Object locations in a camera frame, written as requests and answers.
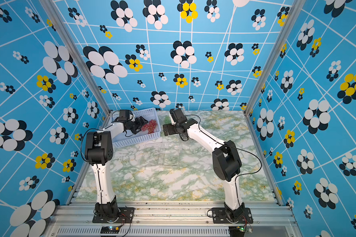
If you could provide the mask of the red grape bunch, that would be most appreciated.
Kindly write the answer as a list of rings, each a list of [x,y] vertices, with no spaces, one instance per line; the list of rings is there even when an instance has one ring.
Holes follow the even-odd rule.
[[[141,131],[147,132],[148,134],[152,134],[156,131],[156,128],[157,128],[157,121],[155,119],[152,119],[141,128]]]

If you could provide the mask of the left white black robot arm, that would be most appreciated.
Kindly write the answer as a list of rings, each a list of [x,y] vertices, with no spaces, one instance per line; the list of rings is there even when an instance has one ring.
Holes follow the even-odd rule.
[[[111,184],[110,161],[114,154],[112,139],[127,130],[136,135],[146,124],[148,120],[143,117],[135,119],[120,117],[103,129],[87,133],[84,159],[95,175],[97,187],[95,222],[114,223],[123,216]]]

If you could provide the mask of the green grape bunch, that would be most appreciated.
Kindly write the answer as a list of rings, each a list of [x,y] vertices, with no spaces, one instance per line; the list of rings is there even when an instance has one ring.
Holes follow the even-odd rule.
[[[170,124],[170,123],[172,123],[172,122],[171,122],[171,119],[170,119],[170,116],[169,116],[169,115],[165,116],[165,118],[164,118],[164,124]]]

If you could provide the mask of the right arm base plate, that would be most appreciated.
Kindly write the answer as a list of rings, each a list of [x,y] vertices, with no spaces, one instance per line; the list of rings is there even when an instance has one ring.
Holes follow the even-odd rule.
[[[250,208],[240,207],[236,210],[214,207],[211,209],[214,224],[253,224],[254,220]]]

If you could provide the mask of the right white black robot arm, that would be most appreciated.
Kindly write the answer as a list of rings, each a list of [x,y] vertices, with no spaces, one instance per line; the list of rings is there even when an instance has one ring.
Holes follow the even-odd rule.
[[[242,166],[236,145],[232,141],[223,141],[213,136],[194,119],[183,118],[163,125],[165,135],[184,135],[195,140],[212,154],[213,170],[222,180],[225,193],[224,208],[227,219],[235,223],[244,211],[244,203],[241,200],[239,181]]]

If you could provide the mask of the clear plastic clamshell container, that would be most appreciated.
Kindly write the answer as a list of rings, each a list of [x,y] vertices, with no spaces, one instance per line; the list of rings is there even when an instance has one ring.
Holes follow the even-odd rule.
[[[165,135],[163,125],[172,123],[170,119],[170,113],[167,111],[159,111],[157,115],[160,122],[161,134]]]

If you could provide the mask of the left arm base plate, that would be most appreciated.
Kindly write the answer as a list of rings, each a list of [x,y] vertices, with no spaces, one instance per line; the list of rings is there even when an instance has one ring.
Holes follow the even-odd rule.
[[[132,223],[135,208],[120,207],[110,208],[99,204],[94,209],[93,223],[112,224],[112,223]]]

